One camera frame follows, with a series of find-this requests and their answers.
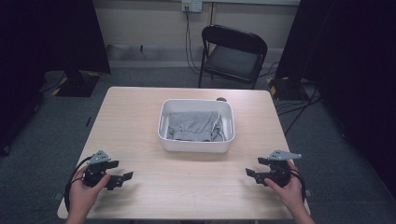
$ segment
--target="human hand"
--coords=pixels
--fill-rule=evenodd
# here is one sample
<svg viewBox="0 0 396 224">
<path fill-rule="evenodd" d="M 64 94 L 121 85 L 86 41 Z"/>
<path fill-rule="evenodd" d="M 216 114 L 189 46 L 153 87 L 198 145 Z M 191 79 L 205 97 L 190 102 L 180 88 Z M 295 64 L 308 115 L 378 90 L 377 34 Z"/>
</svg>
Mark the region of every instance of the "human hand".
<svg viewBox="0 0 396 224">
<path fill-rule="evenodd" d="M 105 175 L 96 186 L 88 187 L 82 181 L 83 174 L 87 169 L 87 165 L 82 167 L 73 177 L 74 182 L 72 181 L 69 195 L 69 216 L 66 223 L 84 223 L 86 216 L 96 202 L 99 192 L 110 180 L 110 175 Z"/>
<path fill-rule="evenodd" d="M 288 161 L 289 168 L 292 170 L 297 170 L 297 167 Z M 296 207 L 297 205 L 304 204 L 301 197 L 301 183 L 300 180 L 292 175 L 290 177 L 290 182 L 285 187 L 281 188 L 277 183 L 269 178 L 265 178 L 264 182 L 273 189 L 288 208 Z"/>
<path fill-rule="evenodd" d="M 290 169 L 298 171 L 291 161 L 288 161 L 288 165 Z M 269 178 L 265 178 L 264 182 L 279 195 L 280 200 L 288 207 L 296 223 L 314 223 L 304 206 L 301 196 L 301 183 L 296 176 L 292 175 L 289 184 L 283 188 Z"/>
</svg>

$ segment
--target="wrist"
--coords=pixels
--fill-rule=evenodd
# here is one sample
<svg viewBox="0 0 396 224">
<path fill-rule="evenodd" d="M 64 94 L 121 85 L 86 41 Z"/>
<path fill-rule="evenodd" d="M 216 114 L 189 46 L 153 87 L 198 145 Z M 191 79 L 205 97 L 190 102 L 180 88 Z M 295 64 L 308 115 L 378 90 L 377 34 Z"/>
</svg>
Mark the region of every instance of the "wrist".
<svg viewBox="0 0 396 224">
<path fill-rule="evenodd" d="M 293 208 L 289 208 L 289 210 L 291 212 L 291 215 L 294 218 L 294 221 L 297 224 L 314 223 L 303 203 L 298 204 L 298 205 L 294 206 Z"/>
<path fill-rule="evenodd" d="M 82 210 L 70 210 L 69 215 L 67 216 L 66 224 L 83 224 L 85 223 L 87 215 L 88 212 L 84 212 Z"/>
</svg>

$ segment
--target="crumpled fabric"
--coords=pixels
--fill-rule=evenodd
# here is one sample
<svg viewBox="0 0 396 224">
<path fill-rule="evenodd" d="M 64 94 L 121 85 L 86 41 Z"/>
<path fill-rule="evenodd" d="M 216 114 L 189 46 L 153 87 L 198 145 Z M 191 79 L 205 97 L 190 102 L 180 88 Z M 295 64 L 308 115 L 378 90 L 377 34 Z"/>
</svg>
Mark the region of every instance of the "crumpled fabric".
<svg viewBox="0 0 396 224">
<path fill-rule="evenodd" d="M 217 111 L 171 113 L 166 138 L 193 142 L 224 142 L 221 115 Z"/>
</svg>

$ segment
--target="black cable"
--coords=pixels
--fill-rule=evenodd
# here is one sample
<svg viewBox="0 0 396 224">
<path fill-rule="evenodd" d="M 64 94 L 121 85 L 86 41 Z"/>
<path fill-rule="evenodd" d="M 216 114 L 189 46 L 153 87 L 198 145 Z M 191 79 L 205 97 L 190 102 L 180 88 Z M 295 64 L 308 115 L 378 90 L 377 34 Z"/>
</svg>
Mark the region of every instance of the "black cable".
<svg viewBox="0 0 396 224">
<path fill-rule="evenodd" d="M 314 101 L 314 102 L 312 102 L 312 103 L 310 103 L 309 105 L 314 105 L 314 104 L 316 104 L 317 102 L 319 102 L 320 101 L 320 99 L 321 99 L 321 97 L 319 97 L 316 101 Z M 306 107 L 306 105 L 303 105 L 303 106 L 300 106 L 300 107 L 297 107 L 297 108 L 294 108 L 294 109 L 291 109 L 291 110 L 288 110 L 288 111 L 285 111 L 285 112 L 282 112 L 282 113 L 279 113 L 279 114 L 277 114 L 278 116 L 281 116 L 281 115 L 284 115 L 284 114 L 287 114 L 287 113 L 290 113 L 290 112 L 293 112 L 293 111 L 296 111 L 296 110 L 299 110 L 299 109 L 302 109 L 302 108 L 304 108 L 304 107 Z"/>
<path fill-rule="evenodd" d="M 214 5 L 215 5 L 215 3 L 212 2 L 212 7 L 211 7 L 211 10 L 210 10 L 210 23 L 209 23 L 209 25 L 211 25 L 212 21 L 213 21 L 213 6 Z"/>
<path fill-rule="evenodd" d="M 275 107 L 280 106 L 280 108 L 276 111 L 276 113 L 279 113 L 281 109 L 289 107 L 289 106 L 293 106 L 293 105 L 302 105 L 304 102 L 300 102 L 300 103 L 285 103 L 283 105 L 275 105 Z"/>
<path fill-rule="evenodd" d="M 82 162 L 80 162 L 78 164 L 78 166 L 76 166 L 76 168 L 74 169 L 73 173 L 70 175 L 69 180 L 67 181 L 66 187 L 64 188 L 64 204 L 66 205 L 66 210 L 67 212 L 69 212 L 69 208 L 70 208 L 70 189 L 72 187 L 72 184 L 74 183 L 73 181 L 73 177 L 75 176 L 76 172 L 78 171 L 79 167 L 86 161 L 90 160 L 92 157 L 87 157 L 85 158 Z"/>
<path fill-rule="evenodd" d="M 305 189 L 306 189 L 306 186 L 305 186 L 305 181 L 304 181 L 303 177 L 300 175 L 300 173 L 298 171 L 293 170 L 293 169 L 290 169 L 290 174 L 294 175 L 295 177 L 297 177 L 297 179 L 300 180 L 300 183 L 301 183 L 301 196 L 303 197 L 303 202 L 305 202 L 305 198 L 306 198 Z"/>
<path fill-rule="evenodd" d="M 312 93 L 311 97 L 309 98 L 308 103 L 306 103 L 306 105 L 303 106 L 302 110 L 300 111 L 300 113 L 296 116 L 296 118 L 293 120 L 293 122 L 291 123 L 291 125 L 289 126 L 289 128 L 285 131 L 285 136 L 288 134 L 291 126 L 293 126 L 293 124 L 297 121 L 297 119 L 303 114 L 303 112 L 310 106 L 312 100 L 315 97 L 315 94 L 317 93 L 318 90 L 318 85 L 315 87 L 314 92 Z"/>
<path fill-rule="evenodd" d="M 187 64 L 189 65 L 189 68 L 191 69 L 191 71 L 193 73 L 195 73 L 196 75 L 199 75 L 199 73 L 197 73 L 197 71 L 195 71 L 190 65 L 189 53 L 188 53 L 188 50 L 187 50 L 188 39 L 189 39 L 190 40 L 190 54 L 191 54 L 190 18 L 189 18 L 189 9 L 187 7 L 185 7 L 185 9 L 186 9 L 186 19 L 187 19 L 187 29 L 186 29 L 186 57 L 187 57 Z M 199 69 L 194 64 L 192 57 L 191 57 L 191 61 L 192 61 L 192 64 L 193 64 L 194 68 L 199 71 Z"/>
<path fill-rule="evenodd" d="M 266 76 L 269 76 L 269 75 L 272 75 L 273 73 L 275 73 L 276 70 L 274 72 L 271 72 L 271 70 L 273 69 L 274 65 L 277 64 L 277 63 L 279 63 L 279 62 L 272 63 L 271 67 L 270 67 L 270 70 L 268 72 L 264 73 L 264 74 L 259 75 L 259 77 L 266 77 Z"/>
<path fill-rule="evenodd" d="M 73 185 L 74 182 L 76 182 L 76 181 L 78 181 L 80 179 L 84 179 L 84 177 L 80 177 L 80 178 L 74 179 L 71 184 Z"/>
</svg>

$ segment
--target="white plastic bin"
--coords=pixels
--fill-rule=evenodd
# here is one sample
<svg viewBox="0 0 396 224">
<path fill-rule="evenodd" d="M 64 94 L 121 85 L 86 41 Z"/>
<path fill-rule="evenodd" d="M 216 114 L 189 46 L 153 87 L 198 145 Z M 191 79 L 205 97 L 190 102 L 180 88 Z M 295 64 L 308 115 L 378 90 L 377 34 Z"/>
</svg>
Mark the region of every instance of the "white plastic bin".
<svg viewBox="0 0 396 224">
<path fill-rule="evenodd" d="M 170 113 L 177 112 L 210 112 L 219 111 L 221 115 L 224 142 L 192 142 L 167 139 Z M 188 151 L 188 152 L 213 152 L 224 153 L 228 151 L 230 143 L 235 137 L 233 125 L 233 110 L 227 102 L 215 100 L 190 100 L 171 99 L 163 103 L 158 125 L 158 135 L 161 144 L 168 151 Z"/>
</svg>

